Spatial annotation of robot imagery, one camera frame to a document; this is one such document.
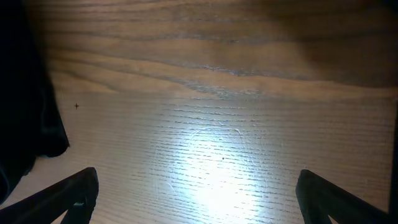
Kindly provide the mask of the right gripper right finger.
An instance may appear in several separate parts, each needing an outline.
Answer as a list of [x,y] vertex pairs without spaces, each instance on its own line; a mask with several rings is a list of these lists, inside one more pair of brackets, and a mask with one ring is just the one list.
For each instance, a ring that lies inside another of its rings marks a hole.
[[397,212],[386,213],[307,169],[295,193],[305,224],[397,223]]

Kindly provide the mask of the black polo shirt with logo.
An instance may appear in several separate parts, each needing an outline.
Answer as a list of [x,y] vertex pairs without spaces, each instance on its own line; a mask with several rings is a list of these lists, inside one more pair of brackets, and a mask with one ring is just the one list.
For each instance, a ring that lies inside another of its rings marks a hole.
[[1,1],[1,201],[39,156],[69,147],[52,82],[22,1]]

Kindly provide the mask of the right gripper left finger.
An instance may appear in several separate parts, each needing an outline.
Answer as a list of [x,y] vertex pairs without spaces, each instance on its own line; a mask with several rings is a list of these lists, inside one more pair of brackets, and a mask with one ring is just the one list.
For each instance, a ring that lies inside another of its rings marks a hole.
[[96,169],[87,167],[46,189],[1,209],[1,223],[89,224],[96,206],[99,182]]

